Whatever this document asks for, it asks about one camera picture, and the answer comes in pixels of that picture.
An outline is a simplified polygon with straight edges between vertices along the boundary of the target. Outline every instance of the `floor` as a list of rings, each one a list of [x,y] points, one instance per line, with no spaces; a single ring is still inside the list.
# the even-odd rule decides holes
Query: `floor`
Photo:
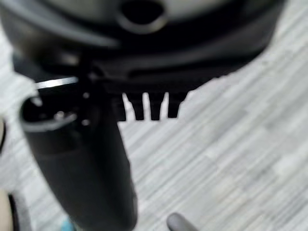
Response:
[[[174,211],[201,231],[308,230],[307,22],[307,0],[290,1],[270,49],[191,93],[179,120],[137,123],[129,113],[119,124],[140,202],[137,231],[167,231]],[[34,87],[13,73],[2,33],[0,47],[0,114],[9,125],[0,186],[24,195],[34,231],[59,231],[65,213],[17,120]]]

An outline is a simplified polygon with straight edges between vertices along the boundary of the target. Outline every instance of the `caster wheel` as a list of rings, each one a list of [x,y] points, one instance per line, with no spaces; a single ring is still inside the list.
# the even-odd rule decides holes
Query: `caster wheel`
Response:
[[[188,220],[182,215],[174,213],[168,217],[167,225],[170,231],[198,231]]]
[[[14,220],[8,194],[0,190],[0,230],[14,231]]]

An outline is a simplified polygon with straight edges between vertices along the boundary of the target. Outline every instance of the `metal lever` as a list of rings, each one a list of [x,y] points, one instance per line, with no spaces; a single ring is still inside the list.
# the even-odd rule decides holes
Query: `metal lever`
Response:
[[[178,213],[168,217],[167,225],[170,231],[198,231],[185,217]]]

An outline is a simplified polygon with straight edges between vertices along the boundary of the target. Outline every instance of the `striped carpet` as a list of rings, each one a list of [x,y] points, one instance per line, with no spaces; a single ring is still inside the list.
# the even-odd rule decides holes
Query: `striped carpet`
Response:
[[[23,193],[33,230],[58,231],[65,213],[17,120],[34,87],[13,73],[3,34],[0,48],[0,114],[9,125],[0,186]],[[292,0],[272,46],[191,93],[178,120],[134,122],[127,103],[130,121],[119,125],[139,197],[136,230],[166,231],[174,211],[201,231],[308,230],[307,99],[308,2]]]

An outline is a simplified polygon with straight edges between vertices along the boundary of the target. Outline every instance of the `black plastic part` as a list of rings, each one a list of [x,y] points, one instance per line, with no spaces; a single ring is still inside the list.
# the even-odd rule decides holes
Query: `black plastic part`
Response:
[[[127,98],[131,102],[136,120],[144,120],[144,109],[143,109],[143,94],[142,93],[127,93]]]
[[[118,121],[126,121],[126,110],[122,94],[112,95],[112,106]]]
[[[170,231],[198,231],[185,217],[174,213],[168,217],[167,225]]]
[[[160,120],[160,110],[164,97],[165,97],[164,93],[149,93],[151,120],[153,121]]]
[[[187,94],[187,92],[169,94],[168,118],[178,117],[180,105],[186,99]]]
[[[0,117],[0,123],[1,123],[0,124],[0,154],[1,154],[6,138],[6,124],[1,117]]]
[[[11,205],[11,213],[12,213],[12,218],[13,218],[13,231],[21,231],[21,228],[19,225],[17,206],[14,200],[14,197],[12,195],[9,195],[9,201]]]
[[[86,231],[131,231],[137,200],[106,98],[96,95],[75,106],[43,99],[42,107],[27,100],[20,120],[38,166],[73,222]],[[58,111],[66,116],[53,118]]]

